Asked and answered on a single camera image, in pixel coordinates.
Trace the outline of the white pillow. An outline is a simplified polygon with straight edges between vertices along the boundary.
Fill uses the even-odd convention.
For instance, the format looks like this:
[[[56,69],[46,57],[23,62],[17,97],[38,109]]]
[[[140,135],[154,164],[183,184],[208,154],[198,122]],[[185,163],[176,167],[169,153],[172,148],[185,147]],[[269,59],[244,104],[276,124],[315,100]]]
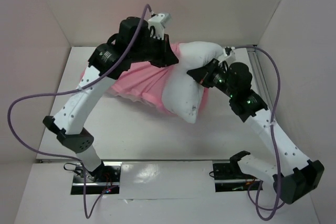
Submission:
[[[216,43],[204,41],[180,43],[177,48],[180,53],[179,63],[173,66],[165,83],[162,103],[169,112],[193,124],[201,106],[204,87],[187,72],[221,58],[224,50]]]

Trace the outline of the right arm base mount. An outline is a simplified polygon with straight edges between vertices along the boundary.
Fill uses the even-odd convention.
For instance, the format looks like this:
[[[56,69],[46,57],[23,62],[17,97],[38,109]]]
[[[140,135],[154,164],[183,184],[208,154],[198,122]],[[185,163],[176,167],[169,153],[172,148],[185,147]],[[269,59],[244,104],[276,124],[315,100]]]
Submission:
[[[213,163],[213,170],[209,172],[209,176],[214,179],[217,193],[257,190],[260,183],[252,175],[235,170],[229,162]]]

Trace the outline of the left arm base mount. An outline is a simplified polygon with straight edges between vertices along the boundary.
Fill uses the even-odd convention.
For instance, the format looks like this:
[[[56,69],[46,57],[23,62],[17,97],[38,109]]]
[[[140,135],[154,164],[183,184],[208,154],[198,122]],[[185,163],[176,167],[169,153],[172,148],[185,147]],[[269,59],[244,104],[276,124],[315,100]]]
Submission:
[[[107,195],[116,195],[120,191],[121,162],[105,162],[107,169],[99,178],[86,174],[86,194],[99,195],[104,192]],[[79,163],[67,162],[63,169],[73,174],[71,182],[71,195],[83,195],[84,172]]]

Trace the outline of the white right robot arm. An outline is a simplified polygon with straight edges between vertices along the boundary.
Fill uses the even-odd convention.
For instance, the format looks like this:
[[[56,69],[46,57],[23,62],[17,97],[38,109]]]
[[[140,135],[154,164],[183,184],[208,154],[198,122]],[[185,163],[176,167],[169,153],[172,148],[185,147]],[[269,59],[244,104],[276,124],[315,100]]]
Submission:
[[[248,151],[230,158],[229,172],[235,178],[252,175],[271,185],[285,204],[317,188],[324,173],[324,165],[312,161],[271,119],[271,111],[264,100],[251,88],[253,75],[246,64],[228,65],[213,59],[207,65],[189,70],[187,74],[205,88],[217,88],[229,97],[232,111],[260,137],[275,155],[276,165],[268,164]]]

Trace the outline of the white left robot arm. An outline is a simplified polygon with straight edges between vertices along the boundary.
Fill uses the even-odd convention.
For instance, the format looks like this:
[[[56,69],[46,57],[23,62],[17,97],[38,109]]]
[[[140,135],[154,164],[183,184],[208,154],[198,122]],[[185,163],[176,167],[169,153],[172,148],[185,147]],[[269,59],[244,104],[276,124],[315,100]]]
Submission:
[[[88,66],[73,94],[54,116],[46,116],[43,124],[57,140],[73,151],[85,166],[85,176],[99,181],[111,172],[105,168],[94,147],[94,137],[84,128],[85,121],[103,94],[128,71],[133,63],[148,62],[156,68],[178,63],[165,34],[168,13],[153,14],[149,20],[128,17],[120,23],[119,32],[99,45],[88,60]]]

